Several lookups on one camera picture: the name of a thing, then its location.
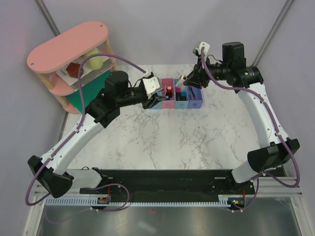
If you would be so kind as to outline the red ink pen refill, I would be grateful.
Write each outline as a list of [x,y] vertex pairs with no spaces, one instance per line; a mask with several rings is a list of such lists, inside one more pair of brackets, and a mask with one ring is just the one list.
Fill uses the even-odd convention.
[[194,100],[196,100],[196,96],[195,96],[195,93],[194,93],[192,87],[190,87],[189,90],[190,90],[190,93],[191,93],[191,95],[192,95],[192,98],[193,98]]

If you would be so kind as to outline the white pink correction tape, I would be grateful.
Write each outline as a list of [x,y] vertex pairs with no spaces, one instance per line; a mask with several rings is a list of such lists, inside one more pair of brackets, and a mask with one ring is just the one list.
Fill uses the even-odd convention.
[[184,87],[186,86],[186,79],[187,76],[185,75],[180,75],[180,77],[177,80],[177,83],[175,84],[176,87]]

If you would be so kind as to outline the red black round stamp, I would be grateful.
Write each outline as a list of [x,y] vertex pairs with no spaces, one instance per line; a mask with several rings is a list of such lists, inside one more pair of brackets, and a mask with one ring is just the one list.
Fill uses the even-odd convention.
[[173,97],[173,87],[167,86],[165,96],[172,98]]

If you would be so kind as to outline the pink highlighter black body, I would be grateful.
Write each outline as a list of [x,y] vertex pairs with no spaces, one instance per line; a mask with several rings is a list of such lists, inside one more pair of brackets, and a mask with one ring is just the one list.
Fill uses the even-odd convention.
[[180,101],[181,100],[181,89],[180,88],[176,88],[175,100],[176,101]]

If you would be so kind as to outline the blue highlighter black body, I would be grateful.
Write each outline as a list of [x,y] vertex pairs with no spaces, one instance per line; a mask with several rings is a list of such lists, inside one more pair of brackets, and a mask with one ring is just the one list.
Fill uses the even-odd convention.
[[187,93],[185,91],[181,92],[181,101],[187,101]]

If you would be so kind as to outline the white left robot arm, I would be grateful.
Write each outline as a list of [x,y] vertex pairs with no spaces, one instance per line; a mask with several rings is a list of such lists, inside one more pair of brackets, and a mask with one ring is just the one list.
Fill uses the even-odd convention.
[[28,160],[36,180],[54,198],[78,188],[104,193],[108,181],[97,169],[74,170],[69,169],[69,164],[94,136],[120,115],[122,107],[142,104],[143,109],[149,109],[165,99],[158,94],[160,91],[161,80],[154,75],[141,78],[138,86],[130,87],[126,72],[112,72],[105,79],[104,88],[86,107],[79,123],[50,151]]

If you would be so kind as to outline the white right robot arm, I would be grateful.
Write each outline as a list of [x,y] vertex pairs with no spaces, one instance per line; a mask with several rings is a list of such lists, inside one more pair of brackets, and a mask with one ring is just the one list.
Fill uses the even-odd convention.
[[[244,44],[224,43],[222,60],[214,64],[210,63],[210,45],[206,42],[198,42],[193,54],[198,58],[197,63],[185,78],[184,85],[203,89],[209,82],[214,82],[222,89],[234,91],[244,103],[258,137],[259,149],[248,152],[247,160],[232,170],[232,177],[225,181],[227,191],[238,193],[243,188],[243,182],[263,174],[285,187],[298,187],[300,171],[294,154],[300,147],[299,141],[290,138],[277,119],[259,69],[247,66]],[[285,183],[271,173],[289,160],[296,173],[294,184]]]

